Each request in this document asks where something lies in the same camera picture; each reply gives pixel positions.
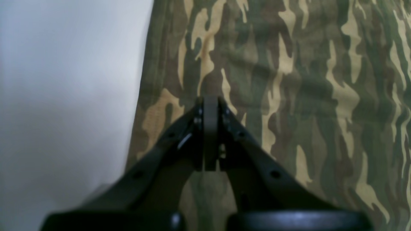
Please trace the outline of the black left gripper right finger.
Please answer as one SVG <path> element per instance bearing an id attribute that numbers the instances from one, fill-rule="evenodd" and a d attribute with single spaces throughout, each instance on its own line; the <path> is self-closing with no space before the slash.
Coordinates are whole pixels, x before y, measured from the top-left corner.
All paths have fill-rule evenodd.
<path id="1" fill-rule="evenodd" d="M 339 209 L 307 191 L 266 154 L 222 98 L 204 97 L 204 167 L 220 164 L 238 211 L 228 231 L 373 231 L 361 212 Z"/>

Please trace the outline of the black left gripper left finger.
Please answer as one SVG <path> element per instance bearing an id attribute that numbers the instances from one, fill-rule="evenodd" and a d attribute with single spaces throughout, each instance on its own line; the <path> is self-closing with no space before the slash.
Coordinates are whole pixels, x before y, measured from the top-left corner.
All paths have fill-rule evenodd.
<path id="1" fill-rule="evenodd" d="M 42 231 L 186 231 L 179 199 L 202 167 L 204 99 L 177 119 L 152 149 L 104 193 L 84 205 L 53 213 Z"/>

